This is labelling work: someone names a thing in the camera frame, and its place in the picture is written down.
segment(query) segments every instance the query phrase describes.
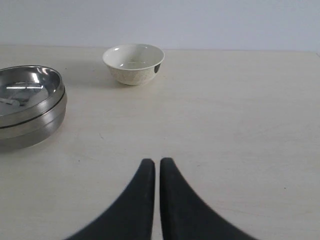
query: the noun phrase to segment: white wall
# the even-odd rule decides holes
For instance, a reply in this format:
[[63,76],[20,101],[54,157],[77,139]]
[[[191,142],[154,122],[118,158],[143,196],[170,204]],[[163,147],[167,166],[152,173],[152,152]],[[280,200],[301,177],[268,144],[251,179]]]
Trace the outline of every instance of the white wall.
[[320,0],[0,0],[0,44],[320,50]]

